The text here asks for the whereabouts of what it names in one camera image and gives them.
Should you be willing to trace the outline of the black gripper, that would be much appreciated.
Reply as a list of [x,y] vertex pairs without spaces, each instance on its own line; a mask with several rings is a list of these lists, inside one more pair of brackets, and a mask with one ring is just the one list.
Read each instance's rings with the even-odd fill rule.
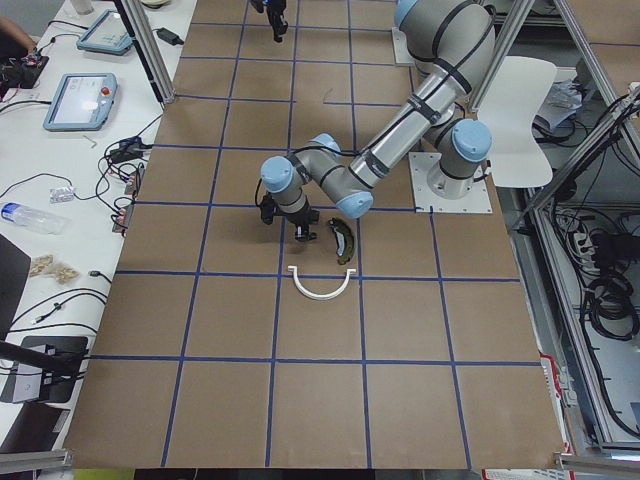
[[288,22],[285,18],[286,0],[250,0],[250,4],[258,13],[268,11],[273,40],[276,43],[281,43],[288,29]]
[[294,238],[298,242],[309,242],[317,238],[317,234],[310,230],[310,226],[319,221],[320,213],[313,208],[301,209],[294,213],[287,213],[287,220],[294,224]]

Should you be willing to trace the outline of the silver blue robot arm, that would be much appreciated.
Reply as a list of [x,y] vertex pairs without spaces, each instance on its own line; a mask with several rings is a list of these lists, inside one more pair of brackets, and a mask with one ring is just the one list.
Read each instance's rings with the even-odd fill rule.
[[309,182],[344,216],[363,216],[374,203],[375,186],[421,139],[441,153],[428,174],[437,195],[457,199],[472,184],[492,135],[479,120],[456,119],[455,103],[471,94],[487,73],[495,45],[494,17],[477,1],[401,1],[394,22],[424,77],[421,85],[348,165],[339,162],[339,146],[326,133],[287,156],[268,158],[260,171],[266,190],[258,205],[263,223],[283,216],[294,225],[297,240],[315,239],[310,227],[319,213],[303,190]]

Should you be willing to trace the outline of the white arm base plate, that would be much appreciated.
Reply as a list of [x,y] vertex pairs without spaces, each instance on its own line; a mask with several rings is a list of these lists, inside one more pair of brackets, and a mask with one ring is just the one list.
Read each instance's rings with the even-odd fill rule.
[[456,180],[441,170],[439,153],[409,153],[415,210],[419,213],[491,214],[492,206],[482,168],[470,178]]

